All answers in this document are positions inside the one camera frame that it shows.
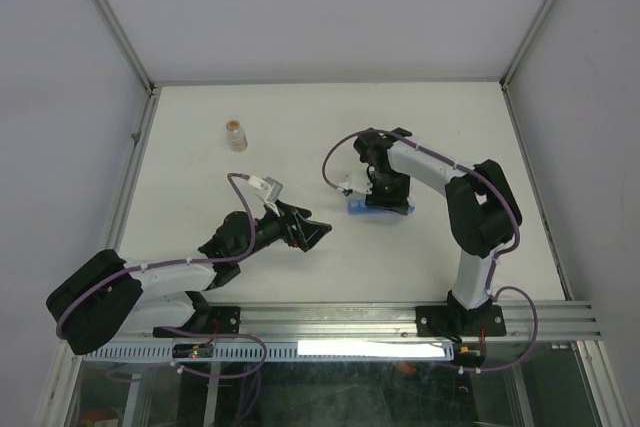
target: white light strip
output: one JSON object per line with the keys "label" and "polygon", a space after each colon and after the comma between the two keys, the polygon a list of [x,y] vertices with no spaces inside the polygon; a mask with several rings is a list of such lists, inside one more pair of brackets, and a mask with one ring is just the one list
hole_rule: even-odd
{"label": "white light strip", "polygon": [[385,344],[361,340],[301,340],[298,355],[341,355],[359,357],[442,359],[441,344]]}

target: wall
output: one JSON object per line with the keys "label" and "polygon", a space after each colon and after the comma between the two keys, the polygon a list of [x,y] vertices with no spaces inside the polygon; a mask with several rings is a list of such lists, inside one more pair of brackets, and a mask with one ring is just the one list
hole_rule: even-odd
{"label": "wall", "polygon": [[0,424],[33,422],[47,295],[104,239],[143,94],[90,0],[0,0]]}
{"label": "wall", "polygon": [[562,264],[640,422],[640,0],[559,0],[512,85]]}
{"label": "wall", "polygon": [[498,80],[542,0],[109,0],[156,81]]}

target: gray wall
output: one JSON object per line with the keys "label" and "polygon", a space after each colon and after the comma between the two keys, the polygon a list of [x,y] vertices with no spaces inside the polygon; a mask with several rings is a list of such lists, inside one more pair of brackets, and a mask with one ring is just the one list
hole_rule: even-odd
{"label": "gray wall", "polygon": [[143,94],[90,0],[0,0],[0,424],[32,423],[47,295],[100,247]]}
{"label": "gray wall", "polygon": [[560,0],[512,89],[561,261],[638,423],[639,34],[640,0]]}
{"label": "gray wall", "polygon": [[542,0],[109,0],[156,81],[498,80]]}

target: white table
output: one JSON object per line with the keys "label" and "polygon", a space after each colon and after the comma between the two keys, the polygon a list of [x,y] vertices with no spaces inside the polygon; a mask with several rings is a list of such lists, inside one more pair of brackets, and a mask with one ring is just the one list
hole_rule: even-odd
{"label": "white table", "polygon": [[[242,153],[225,143],[225,124],[234,118],[247,132],[249,148]],[[517,285],[536,300],[564,299],[497,83],[165,87],[120,254],[147,261],[193,255],[228,213],[241,210],[225,174],[244,172],[281,181],[282,201],[311,209],[312,219],[333,231],[306,254],[282,242],[257,253],[241,263],[242,274],[209,292],[209,300],[444,300],[460,252],[444,199],[414,182],[412,215],[349,216],[346,199],[320,174],[326,152],[345,135],[397,126],[459,161],[500,163],[524,221],[521,246],[503,257],[494,290]],[[362,166],[351,144],[329,164],[334,181]],[[257,198],[251,206],[256,217],[263,215]]]}

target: bottle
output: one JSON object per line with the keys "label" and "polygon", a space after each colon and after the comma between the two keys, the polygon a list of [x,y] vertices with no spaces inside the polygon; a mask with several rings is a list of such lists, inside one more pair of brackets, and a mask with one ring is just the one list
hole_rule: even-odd
{"label": "bottle", "polygon": [[237,120],[227,122],[227,143],[234,152],[242,152],[249,145],[244,129]]}

